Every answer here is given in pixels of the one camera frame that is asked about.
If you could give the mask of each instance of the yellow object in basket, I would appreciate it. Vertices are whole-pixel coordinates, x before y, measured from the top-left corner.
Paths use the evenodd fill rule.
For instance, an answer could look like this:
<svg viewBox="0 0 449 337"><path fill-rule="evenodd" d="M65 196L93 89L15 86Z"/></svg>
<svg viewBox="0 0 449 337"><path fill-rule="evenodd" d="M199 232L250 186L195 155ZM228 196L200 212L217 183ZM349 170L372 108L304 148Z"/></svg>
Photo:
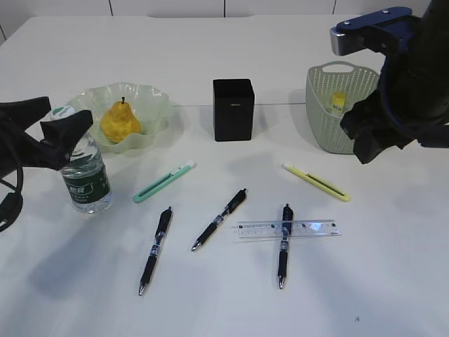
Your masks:
<svg viewBox="0 0 449 337"><path fill-rule="evenodd" d="M338 117L343 117L343 108L346 101L346 95L339 91L334 92L332 95L332 102L330 104L330 111L332 114Z"/></svg>
<svg viewBox="0 0 449 337"><path fill-rule="evenodd" d="M130 105L122 97L115 102L100 122L100 127L105 137L113 143L120 143L132 133L140 133L142 125L135 118Z"/></svg>

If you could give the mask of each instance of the green bottle label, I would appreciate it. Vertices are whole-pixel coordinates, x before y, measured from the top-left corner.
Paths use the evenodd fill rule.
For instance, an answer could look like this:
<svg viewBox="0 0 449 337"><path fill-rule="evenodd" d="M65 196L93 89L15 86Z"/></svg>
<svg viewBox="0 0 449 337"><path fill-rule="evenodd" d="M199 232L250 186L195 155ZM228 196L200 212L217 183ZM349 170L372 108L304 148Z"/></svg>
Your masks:
<svg viewBox="0 0 449 337"><path fill-rule="evenodd" d="M78 204L96 202L110 191L105 165L93 176L78 179L64 177L64 181L69 190L70 197Z"/></svg>

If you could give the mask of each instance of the black pen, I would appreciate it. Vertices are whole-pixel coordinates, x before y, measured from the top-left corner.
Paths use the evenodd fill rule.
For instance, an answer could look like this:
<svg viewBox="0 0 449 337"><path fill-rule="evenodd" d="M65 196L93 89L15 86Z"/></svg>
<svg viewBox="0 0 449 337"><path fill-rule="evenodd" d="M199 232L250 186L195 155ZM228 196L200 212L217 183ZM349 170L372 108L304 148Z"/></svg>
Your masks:
<svg viewBox="0 0 449 337"><path fill-rule="evenodd" d="M239 204L244 202L246 199L246 188L239 191L234 198L226 205L224 211L218 215L213 222L204 230L204 232L196 239L192 251L195 251L198 247L204 245L207 239L214 233L217 227L223 222L226 216L234 212Z"/></svg>
<svg viewBox="0 0 449 337"><path fill-rule="evenodd" d="M282 212L282 220L293 220L293 211L286 204ZM292 223L282 223L282 241L281 250L279 251L279 266L278 266L278 280L279 288L283 288L283 283L287 277L287 258L288 258L288 237L292 234Z"/></svg>
<svg viewBox="0 0 449 337"><path fill-rule="evenodd" d="M145 270L143 271L142 277L140 278L140 288L139 296L145 291L145 287L148 285L150 279L152 278L154 266L156 265L157 256L159 249L161 247L162 239L165 237L168 229L168 224L170 222L172 215L171 207L168 207L161 214L159 219L159 225L157 226L156 234L154 235L154 244L152 250L149 252L147 264L145 265Z"/></svg>

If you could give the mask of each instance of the green glass bowl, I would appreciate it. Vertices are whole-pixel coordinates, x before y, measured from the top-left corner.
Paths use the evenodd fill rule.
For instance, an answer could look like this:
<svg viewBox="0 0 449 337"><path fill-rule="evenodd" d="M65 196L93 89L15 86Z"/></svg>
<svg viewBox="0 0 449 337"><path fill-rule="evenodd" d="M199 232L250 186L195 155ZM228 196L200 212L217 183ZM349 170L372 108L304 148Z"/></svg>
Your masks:
<svg viewBox="0 0 449 337"><path fill-rule="evenodd" d="M142 124L142 132L132 133L120 143L113 143L103 134L100 121L106 111L122 97L125 97L134 115ZM153 86L126 82L87 89L70 100L67 105L74 107L77 111L90 110L93 125L89 133L94 137L102 152L115 153L143 148L151 144L154 135L162 129L162 121L173 113L173 107L166 93Z"/></svg>

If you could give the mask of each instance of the basket handle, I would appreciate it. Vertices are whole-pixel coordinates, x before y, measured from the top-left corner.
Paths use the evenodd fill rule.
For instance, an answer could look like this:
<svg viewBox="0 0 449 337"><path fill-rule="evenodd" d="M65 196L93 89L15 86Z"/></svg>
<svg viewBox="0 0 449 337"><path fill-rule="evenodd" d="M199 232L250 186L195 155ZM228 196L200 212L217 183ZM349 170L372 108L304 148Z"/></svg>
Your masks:
<svg viewBox="0 0 449 337"><path fill-rule="evenodd" d="M324 71L324 68L326 68L326 67L329 67L329 66L331 66L331 65L346 65L347 67L350 67L351 68L351 70L350 71L348 71L348 72L343 72L343 73L350 73L350 72L353 72L354 71L354 69L355 69L355 65L353 65L352 63L349 63L349 62L345 62L345 61L333 61L333 62L329 62L329 63L325 63L324 65L320 65L319 67L321 68L321 71L322 72L325 72Z"/></svg>

